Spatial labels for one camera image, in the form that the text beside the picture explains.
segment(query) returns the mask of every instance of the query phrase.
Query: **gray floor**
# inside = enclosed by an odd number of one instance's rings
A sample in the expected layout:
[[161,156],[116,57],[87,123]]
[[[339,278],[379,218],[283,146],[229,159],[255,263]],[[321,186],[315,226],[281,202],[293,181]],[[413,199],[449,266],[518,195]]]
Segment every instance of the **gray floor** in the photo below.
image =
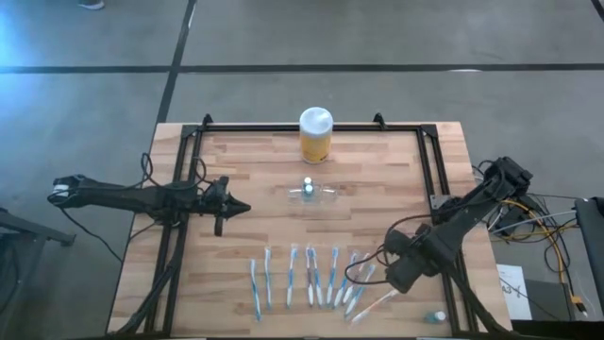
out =
[[[0,4],[0,66],[167,65],[185,0]],[[183,64],[602,62],[604,23],[589,1],[199,0]],[[0,75],[0,206],[77,232],[45,197],[75,173],[129,183],[152,139],[166,74]],[[473,162],[509,155],[532,190],[602,196],[604,72],[180,75],[169,122],[294,121],[329,108],[338,121],[380,111],[395,121],[460,120]],[[548,200],[550,209],[572,202]],[[86,208],[75,217],[122,253],[132,215]],[[579,230],[567,233],[578,293],[601,319]],[[557,281],[543,245],[494,245],[528,279]],[[20,339],[104,331],[119,266],[85,234],[49,244],[14,326]]]

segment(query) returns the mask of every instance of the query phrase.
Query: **wooden table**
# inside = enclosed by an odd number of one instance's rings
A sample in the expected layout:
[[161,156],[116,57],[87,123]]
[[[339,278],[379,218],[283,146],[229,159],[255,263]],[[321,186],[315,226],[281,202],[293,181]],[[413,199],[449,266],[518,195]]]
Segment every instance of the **wooden table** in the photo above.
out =
[[[437,123],[437,127],[451,192],[462,196],[476,183],[461,124]],[[158,125],[151,157],[155,164],[154,178],[159,182],[172,180],[180,131],[181,124]],[[447,323],[431,325],[423,320],[427,312],[446,310],[439,277],[422,277],[407,295],[384,303],[359,325],[350,328],[344,322],[342,308],[333,311],[318,309],[316,305],[309,307],[303,252],[295,263],[294,304],[291,310],[285,308],[292,243],[301,245],[302,250],[306,244],[316,247],[325,296],[334,245],[340,247],[336,279],[336,285],[339,285],[349,252],[375,251],[383,242],[384,231],[395,220],[428,212],[414,133],[334,132],[328,161],[309,165],[300,160],[297,133],[206,132],[201,155],[208,166],[208,179],[229,176],[231,193],[250,204],[252,210],[225,222],[222,238],[213,235],[213,217],[192,215],[178,287],[173,336],[450,335]],[[431,169],[436,179],[436,166],[432,164]],[[299,186],[305,176],[336,188],[337,201],[328,209],[313,211],[288,204],[288,189]],[[147,216],[137,216],[132,232],[150,222]],[[420,222],[410,221],[400,229],[413,233]],[[128,245],[110,318],[110,331],[124,325],[148,293],[160,234],[160,228],[150,229]],[[262,266],[265,246],[273,250],[271,311],[266,309]],[[473,289],[498,322],[510,328],[486,230],[474,228],[465,237],[463,251]],[[254,317],[250,259],[258,261],[260,323]],[[383,268],[379,266],[373,279],[383,278]],[[387,284],[368,287],[356,311],[361,311],[391,289]],[[463,319],[459,292],[456,300]],[[157,327],[161,326],[162,307],[160,304]]]

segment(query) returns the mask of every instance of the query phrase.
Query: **plastic lid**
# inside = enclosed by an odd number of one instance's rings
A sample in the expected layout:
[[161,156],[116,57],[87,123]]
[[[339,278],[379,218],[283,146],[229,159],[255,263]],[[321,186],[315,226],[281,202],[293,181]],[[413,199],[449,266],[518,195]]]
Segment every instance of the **plastic lid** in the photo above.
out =
[[439,311],[439,312],[434,313],[434,316],[439,321],[445,321],[445,319],[446,319],[446,314],[443,311]]
[[323,108],[308,108],[300,115],[300,129],[312,135],[324,135],[333,127],[333,117]]

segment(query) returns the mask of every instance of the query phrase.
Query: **white paper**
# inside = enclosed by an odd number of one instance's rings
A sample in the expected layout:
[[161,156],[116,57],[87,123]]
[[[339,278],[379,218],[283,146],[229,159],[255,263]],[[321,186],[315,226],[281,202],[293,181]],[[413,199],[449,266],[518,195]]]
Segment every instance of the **white paper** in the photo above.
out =
[[527,295],[527,286],[525,285],[525,276],[522,267],[517,265],[498,264],[499,280],[503,296],[508,305],[508,312],[512,320],[532,320],[530,314],[529,300]]

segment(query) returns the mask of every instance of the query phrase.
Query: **shoe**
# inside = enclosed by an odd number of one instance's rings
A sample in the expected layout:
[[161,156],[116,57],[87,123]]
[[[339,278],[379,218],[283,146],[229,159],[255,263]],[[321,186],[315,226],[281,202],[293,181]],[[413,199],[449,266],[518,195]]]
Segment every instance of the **shoe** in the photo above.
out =
[[105,6],[103,0],[78,0],[77,5],[84,9],[99,10]]

